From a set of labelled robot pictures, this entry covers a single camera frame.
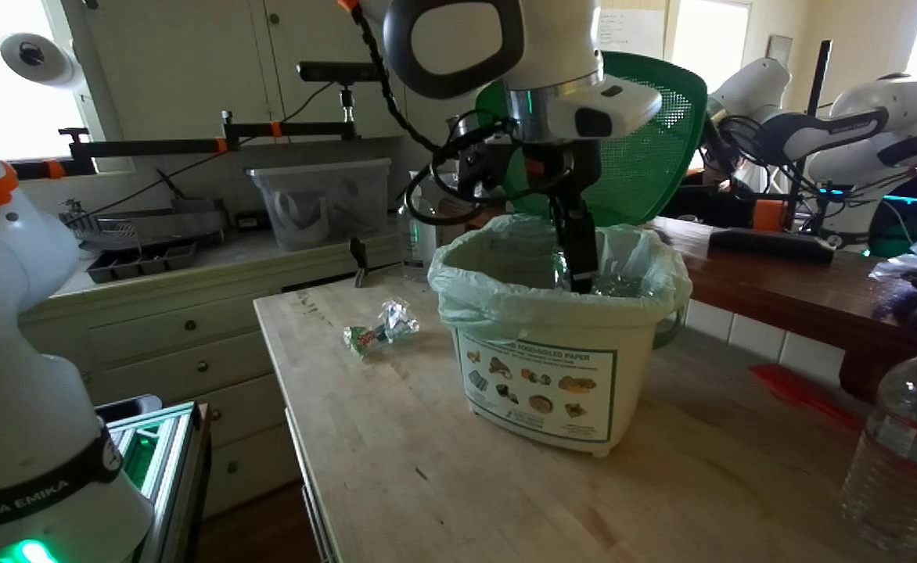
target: cabinet drawer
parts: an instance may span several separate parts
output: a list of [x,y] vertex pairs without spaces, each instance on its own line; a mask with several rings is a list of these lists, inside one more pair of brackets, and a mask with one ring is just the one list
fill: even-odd
[[221,447],[259,429],[277,426],[282,393],[274,376],[240,383],[198,398],[210,407],[210,434]]
[[203,341],[215,341],[237,332],[253,332],[255,318],[249,301],[221,301],[206,306],[169,311],[160,316],[141,316],[128,323],[96,325],[86,336],[91,353],[104,365],[153,358]]
[[203,521],[288,485],[288,432],[273,426],[214,452]]
[[259,358],[265,358],[264,336],[249,332],[155,361],[104,369],[86,383],[86,391],[96,404],[128,393],[155,393],[173,404],[230,383],[255,380],[265,374]]

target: plastic bottle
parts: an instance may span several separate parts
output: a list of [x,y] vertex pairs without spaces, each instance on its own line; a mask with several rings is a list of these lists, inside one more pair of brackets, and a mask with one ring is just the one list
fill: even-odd
[[917,555],[917,358],[879,383],[841,485],[841,515],[879,551]]

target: floor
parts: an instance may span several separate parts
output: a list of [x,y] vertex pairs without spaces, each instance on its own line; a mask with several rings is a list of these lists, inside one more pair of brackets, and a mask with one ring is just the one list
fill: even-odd
[[320,563],[297,485],[203,523],[193,563],[246,561]]

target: wooden table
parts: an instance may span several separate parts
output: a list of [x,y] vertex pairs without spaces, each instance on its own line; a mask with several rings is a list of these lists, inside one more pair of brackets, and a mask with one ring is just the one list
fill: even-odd
[[[361,361],[340,332],[385,298],[421,332]],[[627,441],[593,461],[470,412],[412,277],[264,298],[255,316],[340,561],[879,561],[839,523],[853,434],[772,401],[735,347],[681,332],[656,352]]]
[[[707,227],[675,218],[656,218],[656,227],[686,245],[710,237]],[[876,263],[856,253],[836,253],[833,263],[804,263],[710,252],[707,258],[687,261],[687,277],[696,282],[696,301],[841,347],[839,386],[869,404],[876,383],[894,363],[917,353],[915,330],[874,316],[879,289],[869,282],[869,270]]]

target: white cabinet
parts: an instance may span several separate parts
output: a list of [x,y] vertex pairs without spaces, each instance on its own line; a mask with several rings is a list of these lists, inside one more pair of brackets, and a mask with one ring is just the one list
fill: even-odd
[[[297,80],[301,59],[369,64],[334,0],[64,0],[62,9],[84,39],[75,42],[86,51],[84,73],[101,74],[96,106],[112,106],[122,139],[215,139],[221,111],[235,121],[277,121],[321,88]],[[377,84],[358,84],[353,106],[364,139],[401,131]],[[297,118],[340,121],[337,88]]]
[[[398,237],[369,237],[369,266],[398,261]],[[297,480],[282,391],[253,298],[351,277],[347,245],[273,253],[62,293],[21,318],[28,341],[72,361],[94,404],[155,393],[210,407],[214,471],[203,515]]]

